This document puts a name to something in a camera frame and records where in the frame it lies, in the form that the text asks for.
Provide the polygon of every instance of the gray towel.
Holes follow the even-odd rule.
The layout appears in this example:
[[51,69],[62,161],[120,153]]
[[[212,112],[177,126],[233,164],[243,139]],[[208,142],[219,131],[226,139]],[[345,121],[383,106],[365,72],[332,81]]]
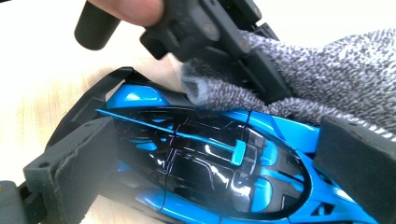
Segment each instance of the gray towel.
[[256,110],[319,124],[324,115],[363,124],[396,142],[396,29],[351,35],[323,48],[300,48],[243,32],[251,47],[268,55],[294,97],[265,105],[227,82],[229,71],[204,61],[183,65],[182,86],[207,109]]

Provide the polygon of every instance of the gray knit fabric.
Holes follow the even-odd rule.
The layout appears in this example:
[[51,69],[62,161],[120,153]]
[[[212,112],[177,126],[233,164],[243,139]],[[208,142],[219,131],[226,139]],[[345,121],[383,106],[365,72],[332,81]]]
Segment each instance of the gray knit fabric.
[[300,48],[243,32],[274,62],[295,97],[265,105],[227,82],[227,68],[183,65],[182,86],[207,109],[246,109],[319,124],[323,115],[361,123],[396,141],[396,29],[351,35],[323,48]]

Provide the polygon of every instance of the blue car body panel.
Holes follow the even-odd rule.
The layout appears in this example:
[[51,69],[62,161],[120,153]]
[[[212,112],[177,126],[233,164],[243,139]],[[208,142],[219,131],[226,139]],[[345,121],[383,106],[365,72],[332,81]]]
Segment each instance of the blue car body panel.
[[[247,140],[236,139],[234,146],[229,146],[219,142],[216,138],[201,136],[194,133],[184,133],[177,129],[177,127],[174,127],[174,124],[166,127],[162,126],[161,123],[166,122],[165,119],[153,119],[155,122],[159,123],[156,125],[155,122],[132,119],[128,116],[114,113],[111,110],[115,108],[155,108],[157,106],[166,108],[172,105],[170,105],[165,97],[162,96],[161,92],[154,87],[124,84],[108,100],[106,108],[98,109],[97,111],[104,116],[112,116],[116,119],[127,120],[128,122],[143,125],[148,129],[155,129],[159,132],[163,132],[164,135],[171,135],[168,136],[168,138],[171,139],[169,141],[175,144],[177,141],[182,142],[191,140],[192,142],[197,142],[196,144],[203,144],[206,151],[212,147],[222,148],[227,153],[230,153],[229,157],[231,157],[229,159],[230,168],[223,168],[225,171],[239,169],[243,162],[245,162],[244,160],[246,159],[244,159],[244,155],[248,153]],[[265,146],[262,149],[263,153],[257,158],[257,161],[254,162],[253,167],[256,167],[254,171],[253,168],[251,170],[251,173],[258,176],[256,182],[253,184],[254,190],[250,190],[248,187],[241,187],[240,189],[234,190],[234,192],[240,192],[234,195],[235,198],[246,199],[247,194],[252,195],[252,200],[247,202],[250,204],[250,206],[248,206],[249,210],[245,211],[246,208],[242,209],[245,209],[244,211],[247,214],[253,214],[252,218],[248,215],[227,217],[223,214],[217,214],[217,212],[210,211],[210,209],[197,204],[197,202],[186,200],[166,188],[138,191],[136,199],[139,202],[169,217],[187,223],[250,224],[269,222],[318,223],[330,221],[376,223],[358,204],[351,200],[335,183],[333,183],[329,177],[313,166],[312,159],[307,155],[315,153],[319,128],[260,112],[237,110],[222,112],[221,114],[230,120],[240,121],[245,125],[244,130],[249,128],[251,132],[257,131],[265,136],[266,134],[270,136],[269,139],[261,143]],[[191,122],[191,117],[185,121],[186,125],[189,122]],[[165,143],[168,138],[162,137],[160,139],[161,142]],[[146,151],[147,153],[159,150],[153,142],[147,139],[135,139],[130,142],[136,144],[138,149]],[[307,171],[309,175],[302,175],[300,173],[288,175],[275,169],[275,167],[282,162],[280,161],[281,154],[285,153],[280,151],[279,147],[277,147],[279,144],[282,146],[285,145],[285,148],[290,148],[286,151],[294,151],[291,152],[292,154],[290,155],[294,155],[292,157],[297,158],[297,161],[301,162],[300,165],[302,169]],[[176,150],[175,153],[180,153],[180,158],[184,157],[181,151],[179,152]],[[217,170],[216,166],[214,166],[214,163],[211,161],[200,161],[188,157],[185,157],[183,160],[200,162],[201,165],[209,167],[207,168],[209,169],[208,172],[212,174],[212,176],[216,176],[213,178],[217,178],[219,183],[223,181],[224,186],[227,186],[226,188],[232,187],[233,183],[231,183],[231,180],[226,177],[221,178],[222,173]],[[128,164],[121,161],[119,171],[133,172],[134,167],[130,167]],[[166,171],[165,168],[163,168],[162,172],[169,172],[169,174],[164,174],[164,176],[166,176],[165,178],[169,178],[168,176],[172,174],[170,170]],[[278,182],[286,183],[288,188],[295,192],[294,194],[302,195],[300,196],[300,200],[305,197],[303,195],[306,195],[304,202],[286,217],[280,215],[283,213],[274,212],[276,215],[273,217],[269,216],[268,219],[266,219],[266,216],[263,216],[263,219],[259,219],[260,213],[267,213],[267,207],[272,206],[271,202],[274,194],[274,186],[272,185]]]

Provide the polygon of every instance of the textured fabric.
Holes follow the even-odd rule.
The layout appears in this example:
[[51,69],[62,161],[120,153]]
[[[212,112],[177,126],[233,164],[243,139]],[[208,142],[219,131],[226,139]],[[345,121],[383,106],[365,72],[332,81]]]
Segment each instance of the textured fabric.
[[194,59],[183,65],[181,77],[193,103],[214,110],[256,110],[313,124],[332,115],[396,141],[396,29],[347,36],[319,49],[243,35],[251,47],[271,58],[295,97],[265,105],[250,91],[229,84],[227,68],[215,71]]

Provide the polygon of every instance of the blue toy car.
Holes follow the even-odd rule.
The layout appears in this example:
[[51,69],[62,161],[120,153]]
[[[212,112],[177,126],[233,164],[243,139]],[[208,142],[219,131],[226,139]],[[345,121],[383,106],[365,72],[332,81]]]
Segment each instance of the blue toy car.
[[169,223],[376,223],[313,166],[319,128],[204,111],[132,68],[107,78],[118,74],[111,98],[87,107],[116,124],[120,164],[103,195]]

